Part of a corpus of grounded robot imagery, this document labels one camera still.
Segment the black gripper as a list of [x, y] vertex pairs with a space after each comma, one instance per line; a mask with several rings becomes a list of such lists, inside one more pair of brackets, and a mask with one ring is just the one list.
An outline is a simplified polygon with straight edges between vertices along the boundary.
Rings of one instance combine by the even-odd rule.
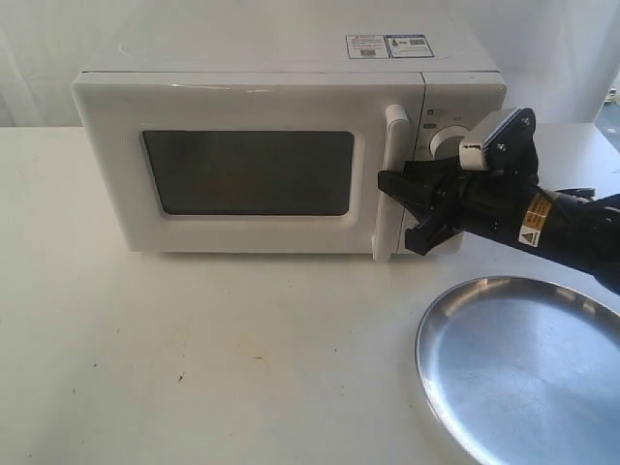
[[436, 249], [454, 253], [463, 232], [518, 240], [528, 201], [526, 173], [467, 171], [457, 162], [406, 162], [402, 170], [381, 170], [378, 188], [416, 220], [404, 230], [404, 249], [419, 256]]

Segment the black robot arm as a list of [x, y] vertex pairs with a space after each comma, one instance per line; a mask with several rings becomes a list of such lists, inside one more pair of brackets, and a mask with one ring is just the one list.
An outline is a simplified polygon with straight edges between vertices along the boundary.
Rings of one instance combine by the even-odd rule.
[[591, 189], [549, 191], [534, 175], [467, 171], [454, 164], [408, 162], [382, 170], [379, 190], [417, 220], [404, 245], [426, 255], [471, 233], [561, 264], [619, 291], [619, 198]]

